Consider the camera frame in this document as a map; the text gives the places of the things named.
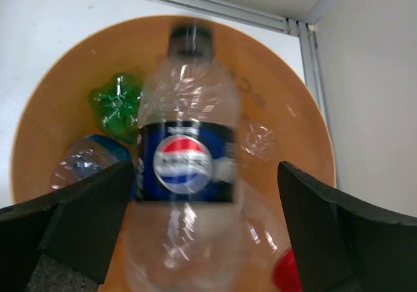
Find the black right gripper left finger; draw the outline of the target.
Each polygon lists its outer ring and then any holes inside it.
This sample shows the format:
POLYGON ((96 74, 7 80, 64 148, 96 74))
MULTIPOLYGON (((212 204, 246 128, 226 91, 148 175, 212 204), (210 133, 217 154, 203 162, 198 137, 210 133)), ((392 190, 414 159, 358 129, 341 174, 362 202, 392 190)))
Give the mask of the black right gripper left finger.
POLYGON ((118 162, 1 209, 2 291, 97 291, 130 201, 134 167, 118 162))

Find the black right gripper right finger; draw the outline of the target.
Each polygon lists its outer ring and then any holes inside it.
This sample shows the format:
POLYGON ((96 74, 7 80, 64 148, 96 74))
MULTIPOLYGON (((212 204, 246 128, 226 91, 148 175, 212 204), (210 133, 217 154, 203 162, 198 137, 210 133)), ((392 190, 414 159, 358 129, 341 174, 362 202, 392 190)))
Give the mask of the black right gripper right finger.
POLYGON ((303 291, 415 291, 416 218, 383 209, 289 162, 277 174, 303 291))

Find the clear bottle red label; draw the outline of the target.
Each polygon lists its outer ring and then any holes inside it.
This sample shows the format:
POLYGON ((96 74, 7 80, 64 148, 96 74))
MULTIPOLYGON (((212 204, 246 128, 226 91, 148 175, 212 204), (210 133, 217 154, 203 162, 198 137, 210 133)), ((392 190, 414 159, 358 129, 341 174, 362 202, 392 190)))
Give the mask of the clear bottle red label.
POLYGON ((238 291, 301 291, 287 230, 268 207, 245 202, 243 266, 238 291))

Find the clear bottle blue label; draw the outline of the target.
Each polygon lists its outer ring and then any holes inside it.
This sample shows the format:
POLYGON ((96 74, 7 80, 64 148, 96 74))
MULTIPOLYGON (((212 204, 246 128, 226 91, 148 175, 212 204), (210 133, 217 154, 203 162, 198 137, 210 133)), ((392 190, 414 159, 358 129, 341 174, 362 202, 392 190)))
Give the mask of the clear bottle blue label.
POLYGON ((129 150, 108 136, 91 134, 71 144, 51 175, 56 190, 90 177, 120 161, 131 161, 129 150))

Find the dark bottle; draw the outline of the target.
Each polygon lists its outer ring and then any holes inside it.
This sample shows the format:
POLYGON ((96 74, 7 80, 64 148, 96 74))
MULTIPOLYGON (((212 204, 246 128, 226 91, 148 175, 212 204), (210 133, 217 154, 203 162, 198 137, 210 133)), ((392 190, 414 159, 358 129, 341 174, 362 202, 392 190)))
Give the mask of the dark bottle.
POLYGON ((137 192, 123 261, 132 291, 227 291, 242 263, 238 87, 200 21, 174 25, 138 112, 137 192))

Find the green plastic bottle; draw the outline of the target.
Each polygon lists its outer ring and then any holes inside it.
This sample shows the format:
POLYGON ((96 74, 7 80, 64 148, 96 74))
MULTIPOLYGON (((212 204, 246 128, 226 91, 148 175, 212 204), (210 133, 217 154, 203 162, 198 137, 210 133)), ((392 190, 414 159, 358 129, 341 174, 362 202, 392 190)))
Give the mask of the green plastic bottle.
POLYGON ((143 80, 127 73, 114 74, 89 93, 89 105, 98 129, 118 141, 137 141, 137 114, 143 80))

